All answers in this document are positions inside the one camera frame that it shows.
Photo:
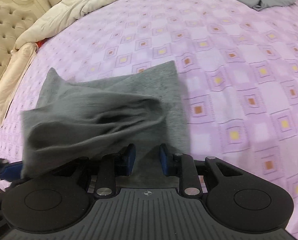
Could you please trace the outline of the beige satin pillow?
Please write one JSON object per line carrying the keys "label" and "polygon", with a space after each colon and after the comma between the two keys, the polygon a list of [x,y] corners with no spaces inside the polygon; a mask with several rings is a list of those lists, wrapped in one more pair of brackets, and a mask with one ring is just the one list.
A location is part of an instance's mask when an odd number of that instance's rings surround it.
{"label": "beige satin pillow", "polygon": [[0,125],[3,124],[20,82],[37,55],[38,46],[26,43],[12,53],[10,62],[0,80]]}

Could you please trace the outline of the grey speckled pants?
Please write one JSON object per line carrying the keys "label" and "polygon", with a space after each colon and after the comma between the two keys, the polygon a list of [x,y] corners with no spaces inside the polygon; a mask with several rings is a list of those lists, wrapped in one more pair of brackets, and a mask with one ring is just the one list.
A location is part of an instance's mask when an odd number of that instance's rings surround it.
{"label": "grey speckled pants", "polygon": [[79,157],[100,159],[134,144],[131,176],[121,187],[176,187],[158,150],[188,153],[190,140],[174,62],[139,74],[72,83],[50,69],[37,105],[22,113],[22,177],[35,178]]}

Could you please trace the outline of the cream quilted duvet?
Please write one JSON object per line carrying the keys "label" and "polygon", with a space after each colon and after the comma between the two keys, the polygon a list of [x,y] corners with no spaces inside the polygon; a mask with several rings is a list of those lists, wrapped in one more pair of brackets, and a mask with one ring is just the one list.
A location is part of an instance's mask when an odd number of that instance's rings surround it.
{"label": "cream quilted duvet", "polygon": [[26,43],[35,43],[51,38],[88,13],[115,1],[117,0],[62,0],[49,9],[28,30],[24,31],[16,39],[13,49],[18,50]]}

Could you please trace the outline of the purple patterned bed sheet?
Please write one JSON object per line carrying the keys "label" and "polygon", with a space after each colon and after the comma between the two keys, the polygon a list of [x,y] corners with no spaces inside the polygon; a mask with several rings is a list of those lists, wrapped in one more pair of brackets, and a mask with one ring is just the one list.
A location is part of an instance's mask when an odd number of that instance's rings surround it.
{"label": "purple patterned bed sheet", "polygon": [[50,68],[82,82],[174,61],[190,153],[213,154],[285,188],[298,238],[298,1],[256,11],[236,0],[117,0],[39,50],[0,125],[0,157],[22,157],[20,112]]}

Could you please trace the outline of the beige tufted headboard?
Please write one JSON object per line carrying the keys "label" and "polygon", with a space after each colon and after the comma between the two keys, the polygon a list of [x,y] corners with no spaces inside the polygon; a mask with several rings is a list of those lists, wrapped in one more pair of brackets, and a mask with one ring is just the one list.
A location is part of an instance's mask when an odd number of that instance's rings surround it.
{"label": "beige tufted headboard", "polygon": [[45,0],[0,0],[0,80],[16,39],[50,8]]}

